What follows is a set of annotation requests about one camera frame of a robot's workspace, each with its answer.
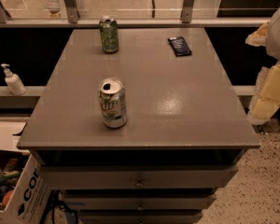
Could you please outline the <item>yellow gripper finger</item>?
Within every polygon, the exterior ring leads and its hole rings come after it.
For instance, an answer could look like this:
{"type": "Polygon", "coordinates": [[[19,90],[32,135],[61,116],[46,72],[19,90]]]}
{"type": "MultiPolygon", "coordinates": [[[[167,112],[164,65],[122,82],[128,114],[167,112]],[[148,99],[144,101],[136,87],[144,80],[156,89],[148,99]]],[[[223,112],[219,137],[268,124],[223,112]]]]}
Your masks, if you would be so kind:
{"type": "Polygon", "coordinates": [[[267,32],[268,32],[268,22],[264,22],[257,31],[255,31],[254,33],[250,34],[245,42],[247,45],[253,46],[253,47],[260,47],[266,46],[266,36],[267,36],[267,32]]]}
{"type": "Polygon", "coordinates": [[[255,94],[248,107],[247,119],[252,125],[262,125],[271,119],[279,107],[280,61],[271,68],[260,69],[255,94]]]}

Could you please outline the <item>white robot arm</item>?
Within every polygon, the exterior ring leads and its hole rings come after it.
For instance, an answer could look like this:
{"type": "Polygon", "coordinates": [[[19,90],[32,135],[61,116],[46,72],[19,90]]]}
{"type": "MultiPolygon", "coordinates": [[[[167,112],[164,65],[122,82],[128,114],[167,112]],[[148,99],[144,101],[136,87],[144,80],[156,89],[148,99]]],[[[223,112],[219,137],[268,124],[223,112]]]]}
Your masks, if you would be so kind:
{"type": "Polygon", "coordinates": [[[262,67],[257,77],[255,94],[249,104],[247,118],[253,125],[267,122],[280,107],[280,8],[269,21],[245,40],[247,45],[264,47],[277,63],[262,67]]]}

